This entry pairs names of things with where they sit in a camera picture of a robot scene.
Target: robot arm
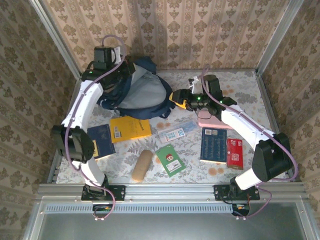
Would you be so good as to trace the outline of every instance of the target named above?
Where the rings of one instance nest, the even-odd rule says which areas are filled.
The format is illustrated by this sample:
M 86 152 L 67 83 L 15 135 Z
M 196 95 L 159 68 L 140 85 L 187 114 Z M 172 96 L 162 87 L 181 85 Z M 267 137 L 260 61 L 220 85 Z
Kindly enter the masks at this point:
M 111 69 L 114 69 L 115 65 L 119 65 L 118 71 L 112 72 Z M 61 125 L 54 125 L 51 130 L 60 155 L 65 156 L 73 168 L 81 170 L 85 176 L 85 183 L 89 186 L 105 188 L 109 186 L 107 177 L 99 169 L 93 157 L 94 144 L 87 134 L 90 116 L 104 91 L 110 91 L 117 85 L 121 87 L 119 83 L 123 83 L 129 75 L 133 75 L 134 69 L 133 64 L 121 60 L 120 47 L 95 47 L 94 61 L 81 76 L 83 82 L 69 114 Z M 69 124 L 67 156 L 65 137 Z
M 217 117 L 220 121 L 231 126 L 236 130 L 253 148 L 254 155 L 252 160 L 252 168 L 230 180 L 231 194 L 236 197 L 241 195 L 245 190 L 254 188 L 261 182 L 267 182 L 281 173 L 292 168 L 293 163 L 284 151 L 274 142 L 265 136 L 258 129 L 270 136 L 273 136 L 282 146 L 290 152 L 289 139 L 284 133 L 275 134 L 265 129 L 252 118 L 250 118 L 230 97 L 224 97 L 220 89 L 219 80 L 215 75 L 204 76 L 204 82 L 207 84 L 209 93 L 220 103 L 240 112 L 237 114 L 230 109 L 226 109 L 217 104 L 203 93 L 193 94 L 190 89 L 179 89 L 173 92 L 170 100 L 175 102 L 179 107 L 189 111 L 207 108 L 212 116 Z

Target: navy blue backpack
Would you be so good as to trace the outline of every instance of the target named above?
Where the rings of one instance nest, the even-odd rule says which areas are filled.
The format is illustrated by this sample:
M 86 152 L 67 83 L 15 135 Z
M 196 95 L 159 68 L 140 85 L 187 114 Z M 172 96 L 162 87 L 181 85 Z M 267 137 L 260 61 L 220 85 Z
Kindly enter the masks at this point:
M 103 94 L 97 104 L 104 109 L 117 110 L 121 116 L 135 119 L 166 119 L 175 108 L 169 100 L 172 89 L 161 77 L 156 75 L 156 64 L 150 57 L 144 56 L 134 62 L 135 72 L 129 76 L 124 85 L 108 94 Z M 116 101 L 108 96 L 119 95 Z

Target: red box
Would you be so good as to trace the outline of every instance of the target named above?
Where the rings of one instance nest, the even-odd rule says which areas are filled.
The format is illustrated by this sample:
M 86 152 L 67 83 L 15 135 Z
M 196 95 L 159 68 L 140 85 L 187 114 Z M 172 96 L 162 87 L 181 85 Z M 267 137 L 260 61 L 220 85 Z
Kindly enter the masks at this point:
M 234 138 L 226 140 L 226 166 L 232 169 L 244 169 L 242 140 Z

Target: blue passport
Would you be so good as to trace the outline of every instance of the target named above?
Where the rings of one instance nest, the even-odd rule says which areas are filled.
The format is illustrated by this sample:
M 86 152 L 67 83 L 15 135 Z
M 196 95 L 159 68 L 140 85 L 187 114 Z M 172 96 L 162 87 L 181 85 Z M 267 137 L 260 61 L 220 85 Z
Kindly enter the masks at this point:
M 114 144 L 111 142 L 111 132 L 109 124 L 88 128 L 89 137 L 93 141 L 94 159 L 100 159 L 116 152 Z
M 215 163 L 227 163 L 227 130 L 202 128 L 200 159 Z

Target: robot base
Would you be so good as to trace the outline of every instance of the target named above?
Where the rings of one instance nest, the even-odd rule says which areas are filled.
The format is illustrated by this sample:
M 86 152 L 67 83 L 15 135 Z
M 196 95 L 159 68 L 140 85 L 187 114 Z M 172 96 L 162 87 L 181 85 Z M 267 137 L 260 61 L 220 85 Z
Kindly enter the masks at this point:
M 109 185 L 107 177 L 104 178 L 102 186 L 109 189 L 116 201 L 124 201 L 126 196 L 125 185 Z M 112 201 L 111 195 L 95 186 L 84 185 L 81 195 L 82 201 Z
M 243 190 L 241 194 L 230 194 L 230 184 L 219 184 L 213 186 L 214 197 L 216 201 L 250 201 L 260 200 L 259 191 L 255 186 Z

